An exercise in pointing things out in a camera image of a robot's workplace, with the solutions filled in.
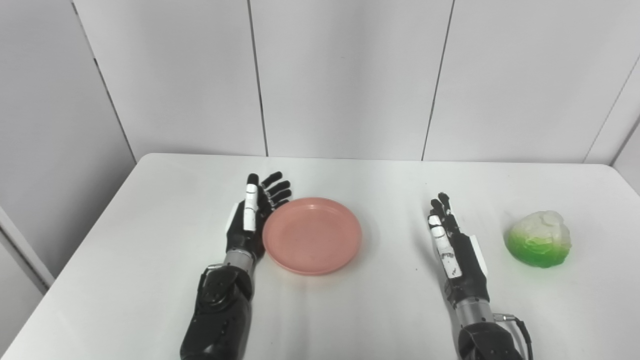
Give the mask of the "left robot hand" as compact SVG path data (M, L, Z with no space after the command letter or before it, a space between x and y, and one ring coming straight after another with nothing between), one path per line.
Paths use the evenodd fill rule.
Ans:
M280 207L290 202L291 183L284 180L281 171L274 172L264 180L258 174L247 176L245 196L232 212L226 231L226 250L243 251L254 261L265 255L263 230L266 221Z

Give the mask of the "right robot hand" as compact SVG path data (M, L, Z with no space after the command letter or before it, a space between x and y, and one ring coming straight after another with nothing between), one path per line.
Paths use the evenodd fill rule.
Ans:
M487 276L471 237L463 233L451 209L450 196L430 201L427 217L436 253L445 272L445 297L452 306L465 300L490 301Z

